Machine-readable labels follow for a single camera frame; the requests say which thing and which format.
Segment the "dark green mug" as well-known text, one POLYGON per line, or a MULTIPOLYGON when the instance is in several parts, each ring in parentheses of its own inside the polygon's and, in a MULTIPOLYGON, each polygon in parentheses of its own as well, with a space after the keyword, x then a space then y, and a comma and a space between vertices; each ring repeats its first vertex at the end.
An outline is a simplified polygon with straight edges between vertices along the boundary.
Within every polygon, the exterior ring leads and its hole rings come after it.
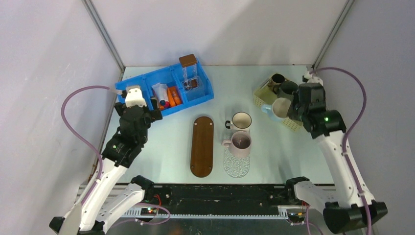
POLYGON ((290 101, 294 98, 294 93, 298 90, 298 85, 292 81, 284 81, 277 89, 278 98, 286 98, 290 101))

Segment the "light blue mug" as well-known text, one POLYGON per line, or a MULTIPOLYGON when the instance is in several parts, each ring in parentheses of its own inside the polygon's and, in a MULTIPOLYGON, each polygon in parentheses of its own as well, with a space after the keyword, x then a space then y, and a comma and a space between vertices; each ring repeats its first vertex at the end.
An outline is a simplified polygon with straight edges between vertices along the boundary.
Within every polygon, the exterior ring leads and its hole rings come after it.
POLYGON ((263 104, 261 106, 262 112, 273 121, 283 121, 288 118, 288 110, 291 106, 291 100, 287 98, 277 98, 273 104, 263 104))

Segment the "cream mug with black rim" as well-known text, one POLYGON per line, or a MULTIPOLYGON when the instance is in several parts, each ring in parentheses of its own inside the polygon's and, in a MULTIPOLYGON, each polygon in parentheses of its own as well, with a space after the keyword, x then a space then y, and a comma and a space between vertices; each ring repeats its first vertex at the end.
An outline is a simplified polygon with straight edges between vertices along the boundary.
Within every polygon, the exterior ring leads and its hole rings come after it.
POLYGON ((233 132, 243 131, 250 132, 252 118, 248 113, 238 112, 232 116, 231 120, 225 122, 225 127, 233 132))

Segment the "brown wooden oval tray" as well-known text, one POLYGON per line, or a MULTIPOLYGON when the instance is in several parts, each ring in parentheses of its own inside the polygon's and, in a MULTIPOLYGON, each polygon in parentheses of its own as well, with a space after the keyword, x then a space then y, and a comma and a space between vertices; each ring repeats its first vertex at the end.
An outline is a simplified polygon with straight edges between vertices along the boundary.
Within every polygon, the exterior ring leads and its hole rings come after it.
POLYGON ((199 178, 205 178, 213 169, 214 122, 202 116, 195 119, 192 130, 190 170, 199 178))

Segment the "pink mug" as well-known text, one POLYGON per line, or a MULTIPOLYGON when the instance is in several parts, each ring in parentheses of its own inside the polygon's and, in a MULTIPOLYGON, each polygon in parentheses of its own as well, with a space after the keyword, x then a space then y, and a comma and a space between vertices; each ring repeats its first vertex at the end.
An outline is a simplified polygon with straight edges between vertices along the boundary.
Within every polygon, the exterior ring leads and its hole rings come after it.
POLYGON ((249 133, 237 131, 231 138, 223 140, 222 145, 236 158, 245 158, 251 152, 252 139, 249 133))

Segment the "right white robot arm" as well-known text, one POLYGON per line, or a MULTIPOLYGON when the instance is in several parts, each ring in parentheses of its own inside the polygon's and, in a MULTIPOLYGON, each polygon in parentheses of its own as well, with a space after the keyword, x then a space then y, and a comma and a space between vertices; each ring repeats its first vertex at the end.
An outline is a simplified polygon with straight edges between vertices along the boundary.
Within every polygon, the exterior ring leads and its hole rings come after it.
POLYGON ((377 202, 365 185, 351 153, 346 126, 341 114, 327 110, 325 90, 319 83, 303 83, 294 93, 288 116, 300 120, 321 149, 329 167, 336 193, 333 197, 308 181, 297 182, 285 190, 285 200, 292 205, 305 201, 323 215, 334 234, 366 227, 388 213, 384 202, 377 202))

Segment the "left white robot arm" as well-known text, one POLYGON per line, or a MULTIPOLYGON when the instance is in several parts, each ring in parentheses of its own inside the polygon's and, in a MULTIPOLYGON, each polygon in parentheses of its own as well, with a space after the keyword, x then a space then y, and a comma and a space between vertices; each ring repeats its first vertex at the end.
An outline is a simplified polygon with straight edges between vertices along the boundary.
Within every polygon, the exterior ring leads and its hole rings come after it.
POLYGON ((120 116, 119 127, 102 152, 102 165, 94 174, 96 179, 87 184, 65 216, 54 217, 49 223, 58 235, 104 235, 135 203, 149 204, 154 200, 153 182, 137 176, 122 194, 105 203, 114 185, 147 143, 151 123, 162 119, 159 109, 126 107, 121 103, 115 106, 120 116))

